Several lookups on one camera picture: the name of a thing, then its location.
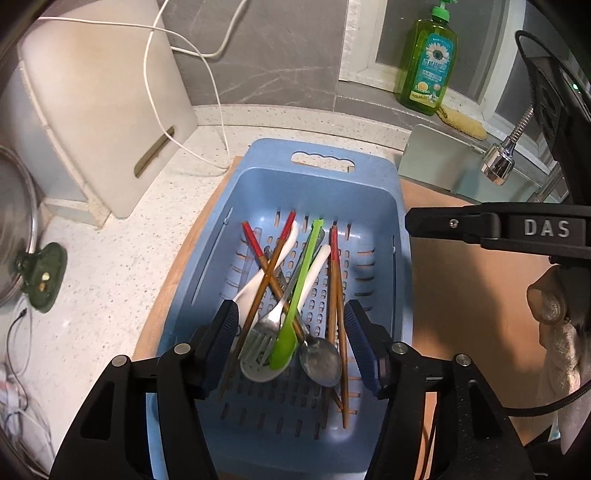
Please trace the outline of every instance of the cutting board slot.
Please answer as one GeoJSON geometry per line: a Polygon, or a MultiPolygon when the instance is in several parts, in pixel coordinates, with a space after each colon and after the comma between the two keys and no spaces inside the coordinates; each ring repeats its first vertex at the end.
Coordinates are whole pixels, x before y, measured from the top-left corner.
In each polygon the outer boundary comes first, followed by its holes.
{"type": "MultiPolygon", "coordinates": [[[[166,130],[166,133],[174,138],[174,126],[170,127],[166,130]]],[[[162,136],[156,140],[154,145],[152,145],[148,151],[144,154],[142,158],[139,159],[139,162],[135,164],[134,167],[134,175],[135,178],[140,178],[141,174],[146,171],[146,169],[152,163],[152,160],[158,157],[159,153],[162,149],[170,143],[169,137],[162,134],[162,136]]]]}

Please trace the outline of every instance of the chopsticks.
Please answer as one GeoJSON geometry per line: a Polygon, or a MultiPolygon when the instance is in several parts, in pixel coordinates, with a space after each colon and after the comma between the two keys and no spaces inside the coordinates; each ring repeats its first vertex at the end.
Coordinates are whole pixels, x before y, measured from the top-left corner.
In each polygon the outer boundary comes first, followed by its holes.
{"type": "MultiPolygon", "coordinates": [[[[332,344],[335,343],[336,339],[336,326],[337,326],[337,319],[339,318],[339,309],[340,309],[340,319],[339,322],[339,353],[340,359],[343,364],[343,374],[341,376],[341,398],[337,395],[335,389],[333,388],[330,392],[330,397],[335,401],[337,407],[343,413],[343,427],[347,428],[348,420],[349,420],[349,377],[348,377],[348,369],[347,369],[347,340],[345,338],[345,348],[342,346],[342,335],[345,334],[344,325],[342,326],[343,320],[343,308],[341,305],[343,304],[343,287],[342,287],[342,280],[340,275],[340,259],[339,259],[339,244],[337,241],[339,231],[336,225],[333,225],[330,228],[330,284],[329,284],[329,317],[327,320],[326,325],[326,335],[325,338],[332,344]]],[[[322,395],[322,423],[323,428],[326,428],[326,422],[328,420],[329,414],[329,396],[327,395],[326,390],[323,390],[322,395]]]]}
{"type": "Polygon", "coordinates": [[[271,282],[273,279],[275,281],[274,282],[275,285],[279,288],[279,291],[281,291],[281,287],[279,287],[279,284],[277,283],[277,279],[275,278],[274,271],[275,271],[275,266],[277,265],[277,260],[279,259],[279,255],[281,253],[281,249],[285,245],[285,241],[287,240],[287,237],[290,234],[291,224],[293,223],[295,218],[296,218],[296,213],[295,213],[295,211],[292,210],[291,213],[289,214],[289,216],[287,217],[287,221],[285,222],[285,226],[283,227],[283,231],[281,232],[281,236],[279,237],[279,239],[277,241],[277,247],[273,250],[273,255],[268,263],[267,263],[267,259],[265,258],[265,254],[263,253],[260,245],[256,241],[256,237],[255,237],[252,229],[250,228],[250,225],[248,225],[248,222],[244,222],[242,224],[245,232],[247,231],[246,227],[248,227],[248,231],[249,231],[250,235],[252,235],[252,238],[249,238],[249,240],[251,241],[252,239],[254,239],[254,243],[251,242],[251,245],[255,251],[255,255],[257,257],[259,257],[259,261],[261,261],[261,257],[264,259],[261,262],[264,262],[266,264],[266,269],[265,269],[265,275],[262,278],[261,284],[259,285],[259,288],[256,291],[255,299],[252,302],[251,309],[248,311],[248,315],[246,316],[246,320],[244,321],[242,331],[240,332],[240,337],[238,337],[238,341],[237,341],[236,346],[232,352],[232,356],[230,357],[230,363],[228,365],[228,370],[226,370],[226,376],[224,377],[224,381],[223,381],[222,387],[220,389],[218,400],[222,399],[224,392],[226,391],[226,389],[228,387],[228,382],[232,378],[232,374],[234,372],[234,368],[235,368],[236,362],[238,360],[238,355],[240,354],[240,351],[242,350],[242,347],[244,346],[244,342],[246,341],[246,336],[248,335],[248,332],[251,329],[252,322],[254,321],[254,318],[256,315],[256,311],[258,310],[258,307],[261,303],[262,297],[265,294],[265,290],[267,289],[267,287],[269,285],[269,282],[271,282]]]}
{"type": "Polygon", "coordinates": [[[330,229],[330,268],[335,269],[335,274],[331,276],[331,287],[335,284],[333,290],[336,300],[336,317],[339,325],[339,353],[343,364],[343,373],[340,377],[340,397],[343,402],[343,428],[346,429],[349,424],[349,369],[347,360],[347,334],[345,332],[345,300],[343,298],[343,277],[340,272],[339,258],[339,240],[336,225],[330,229]]]}
{"type": "MultiPolygon", "coordinates": [[[[259,244],[258,240],[256,239],[255,234],[252,231],[252,228],[248,222],[244,222],[242,224],[242,228],[244,230],[244,234],[246,235],[246,239],[250,243],[252,249],[255,251],[255,255],[259,261],[261,268],[263,270],[265,270],[265,273],[266,273],[269,270],[269,265],[270,265],[270,262],[273,259],[273,257],[271,257],[271,260],[267,261],[267,257],[263,253],[263,251],[261,249],[261,245],[259,244]]],[[[277,246],[275,247],[275,249],[273,250],[273,253],[275,253],[277,251],[281,252],[282,248],[283,248],[283,244],[279,245],[279,243],[278,243],[277,246]]],[[[271,287],[271,291],[273,292],[273,295],[277,298],[277,301],[279,301],[283,296],[283,289],[281,288],[281,285],[279,285],[279,281],[277,280],[277,277],[275,276],[275,267],[273,267],[273,269],[270,273],[270,276],[269,276],[269,286],[271,287]]],[[[285,312],[286,315],[287,315],[287,312],[289,312],[289,309],[290,309],[290,302],[288,302],[288,301],[284,302],[283,311],[285,312]]],[[[302,342],[304,340],[305,335],[304,335],[304,332],[302,332],[302,330],[301,330],[300,322],[293,322],[292,325],[294,327],[294,332],[295,332],[296,337],[298,338],[298,341],[302,342]]]]}
{"type": "MultiPolygon", "coordinates": [[[[259,255],[260,253],[262,253],[262,249],[261,249],[261,246],[260,246],[258,240],[256,239],[254,232],[252,231],[250,224],[248,222],[244,222],[242,224],[242,227],[244,229],[244,234],[246,235],[246,239],[251,244],[251,247],[254,250],[255,255],[257,256],[257,258],[261,264],[261,268],[265,269],[265,271],[268,271],[268,265],[270,263],[270,260],[267,261],[267,257],[265,256],[264,253],[262,255],[259,255]]],[[[281,286],[279,285],[279,283],[277,281],[277,278],[275,276],[275,272],[273,272],[271,274],[271,281],[269,282],[269,284],[271,286],[271,289],[273,290],[273,293],[277,297],[277,299],[280,299],[283,292],[282,292],[281,286]]],[[[291,305],[291,303],[288,301],[285,302],[283,305],[283,311],[286,314],[289,311],[290,305],[291,305]]],[[[294,326],[295,334],[301,343],[303,341],[303,339],[305,338],[306,334],[302,331],[299,321],[293,322],[292,325],[294,326]]],[[[329,388],[329,389],[323,388],[324,396],[326,396],[326,390],[329,390],[330,396],[335,401],[337,407],[339,409],[343,410],[344,409],[343,403],[341,402],[336,390],[334,388],[329,388]]]]}

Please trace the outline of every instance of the window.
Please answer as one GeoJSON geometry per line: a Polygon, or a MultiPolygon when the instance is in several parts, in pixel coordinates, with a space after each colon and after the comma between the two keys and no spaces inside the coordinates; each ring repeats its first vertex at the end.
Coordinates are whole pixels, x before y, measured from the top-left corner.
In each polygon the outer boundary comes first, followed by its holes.
{"type": "MultiPolygon", "coordinates": [[[[339,79],[395,92],[408,30],[417,18],[429,18],[435,4],[437,0],[349,0],[339,79]]],[[[531,103],[516,30],[537,35],[579,72],[558,32],[527,0],[460,0],[447,9],[458,49],[443,103],[483,122],[497,138],[511,132],[531,103]]],[[[528,55],[541,54],[527,39],[524,48],[528,55]]],[[[535,119],[517,150],[546,173],[554,164],[535,119]]]]}

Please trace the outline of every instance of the power cord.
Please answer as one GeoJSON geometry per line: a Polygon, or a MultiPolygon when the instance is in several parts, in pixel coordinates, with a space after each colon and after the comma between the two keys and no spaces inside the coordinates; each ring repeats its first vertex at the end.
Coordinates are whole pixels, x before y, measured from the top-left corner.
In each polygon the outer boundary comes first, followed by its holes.
{"type": "MultiPolygon", "coordinates": [[[[570,79],[577,85],[581,85],[581,80],[573,73],[573,71],[569,68],[569,66],[560,60],[547,46],[542,42],[538,37],[534,34],[526,32],[525,30],[518,30],[515,32],[515,42],[517,42],[517,49],[519,50],[519,54],[523,61],[526,61],[528,56],[525,54],[525,50],[523,49],[523,45],[521,44],[521,37],[529,38],[532,42],[536,45],[541,47],[552,59],[554,59],[562,68],[563,72],[570,77],[570,79]]],[[[581,100],[586,105],[588,109],[591,110],[591,98],[587,93],[587,90],[584,88],[579,89],[579,93],[581,95],[581,100]]]]}
{"type": "Polygon", "coordinates": [[[583,395],[585,395],[589,390],[591,390],[591,380],[589,380],[585,385],[579,387],[577,390],[572,392],[570,395],[561,398],[555,402],[549,403],[547,405],[543,405],[541,407],[533,407],[533,408],[507,408],[505,407],[505,412],[510,417],[541,417],[542,415],[547,415],[548,413],[553,413],[561,408],[565,407],[566,405],[570,405],[575,400],[578,400],[583,395]]]}
{"type": "Polygon", "coordinates": [[[70,18],[70,17],[46,17],[46,16],[42,16],[42,17],[39,17],[39,20],[55,20],[55,21],[75,22],[75,23],[90,24],[90,25],[111,25],[111,26],[116,26],[116,27],[147,28],[147,29],[151,30],[150,36],[148,37],[148,41],[146,43],[146,48],[145,48],[145,51],[144,51],[143,74],[144,74],[144,85],[145,85],[145,88],[146,88],[146,92],[147,92],[148,98],[150,100],[150,105],[152,106],[152,111],[154,112],[154,116],[156,117],[156,121],[158,122],[158,126],[160,127],[160,130],[162,130],[163,134],[171,142],[175,143],[181,149],[183,149],[184,151],[188,152],[192,156],[198,158],[199,160],[204,161],[208,165],[211,165],[212,167],[218,168],[219,170],[221,170],[221,172],[220,172],[219,175],[223,175],[229,169],[229,167],[231,165],[231,162],[232,162],[232,157],[230,155],[230,148],[228,146],[228,138],[226,136],[226,129],[225,129],[225,125],[224,125],[224,122],[223,122],[222,104],[221,104],[221,101],[220,101],[219,93],[217,91],[217,85],[216,85],[215,79],[213,78],[213,73],[211,71],[211,68],[209,67],[209,64],[208,64],[206,58],[217,58],[217,57],[219,57],[224,52],[226,46],[228,45],[229,39],[230,39],[230,37],[232,35],[232,32],[233,32],[233,30],[234,30],[234,28],[236,26],[236,23],[238,22],[238,19],[239,19],[240,15],[242,14],[243,9],[244,9],[246,3],[248,2],[248,0],[242,0],[240,2],[240,4],[238,5],[236,11],[234,12],[234,15],[232,17],[232,20],[230,21],[230,24],[228,26],[228,30],[226,32],[226,35],[225,35],[223,41],[222,41],[222,45],[219,47],[219,49],[217,51],[215,51],[214,53],[209,53],[209,54],[202,54],[197,49],[197,47],[195,45],[193,45],[193,43],[191,43],[188,39],[186,39],[185,37],[183,37],[181,34],[175,32],[175,31],[172,31],[172,30],[168,30],[166,28],[159,28],[159,27],[156,26],[158,24],[158,22],[160,21],[160,18],[162,17],[162,14],[164,12],[164,9],[166,9],[166,6],[168,5],[169,1],[170,0],[165,0],[164,1],[164,3],[162,4],[162,7],[158,11],[158,15],[156,16],[156,19],[154,20],[153,25],[142,25],[142,24],[124,23],[124,22],[107,22],[107,21],[97,21],[97,20],[84,20],[84,19],[81,19],[81,18],[70,18]],[[222,135],[223,135],[223,139],[224,139],[224,145],[226,147],[226,152],[228,154],[228,165],[226,165],[224,167],[220,167],[220,166],[216,165],[215,163],[213,163],[213,162],[211,162],[211,161],[203,158],[201,155],[196,154],[192,150],[189,150],[184,145],[182,145],[180,142],[178,142],[177,140],[175,140],[167,132],[167,130],[164,128],[164,125],[162,124],[162,122],[160,120],[160,115],[158,114],[158,109],[156,108],[156,105],[155,105],[155,102],[154,102],[154,98],[152,96],[152,91],[150,89],[150,83],[148,81],[148,72],[147,72],[148,53],[150,52],[150,46],[152,44],[152,38],[154,36],[154,31],[162,31],[162,32],[165,32],[165,33],[169,33],[171,35],[174,35],[177,38],[180,38],[185,43],[187,43],[194,51],[185,50],[183,48],[177,48],[177,47],[171,47],[172,50],[179,51],[181,53],[186,53],[186,54],[189,54],[189,55],[192,55],[192,56],[195,56],[195,57],[199,57],[201,60],[203,60],[203,63],[205,64],[205,67],[207,68],[207,72],[209,74],[209,77],[211,78],[212,85],[213,85],[213,90],[214,90],[215,95],[216,95],[217,107],[218,107],[219,112],[220,112],[220,124],[221,124],[221,127],[222,127],[222,135]]]}
{"type": "Polygon", "coordinates": [[[11,322],[8,328],[6,339],[7,362],[3,364],[6,373],[6,379],[4,382],[6,397],[5,399],[0,398],[0,407],[2,407],[0,408],[0,427],[4,429],[7,438],[10,440],[13,447],[23,459],[29,470],[40,478],[48,478],[48,473],[45,471],[46,469],[39,463],[36,457],[38,457],[38,454],[44,449],[47,449],[48,454],[51,456],[52,460],[56,456],[53,448],[53,442],[51,440],[50,428],[47,422],[38,415],[38,413],[35,411],[35,408],[31,406],[30,396],[20,379],[20,375],[25,372],[30,361],[31,344],[33,339],[33,319],[31,316],[31,306],[28,304],[28,299],[26,296],[22,296],[18,300],[13,309],[12,317],[14,320],[11,322]],[[23,302],[26,302],[27,305],[21,309],[23,302]],[[15,328],[19,325],[22,319],[27,316],[30,323],[27,356],[23,367],[17,372],[14,368],[13,357],[11,355],[11,339],[15,328]],[[35,425],[43,433],[45,446],[42,450],[38,450],[36,453],[33,453],[23,441],[23,429],[25,425],[24,420],[35,425]]]}

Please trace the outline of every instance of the bottle label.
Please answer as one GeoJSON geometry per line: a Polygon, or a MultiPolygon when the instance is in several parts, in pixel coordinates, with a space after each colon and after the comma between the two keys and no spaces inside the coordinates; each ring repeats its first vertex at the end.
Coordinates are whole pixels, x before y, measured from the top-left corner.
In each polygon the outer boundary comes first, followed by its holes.
{"type": "Polygon", "coordinates": [[[453,43],[447,38],[435,33],[429,35],[409,95],[411,100],[430,107],[437,105],[449,75],[453,47],[453,43]]]}

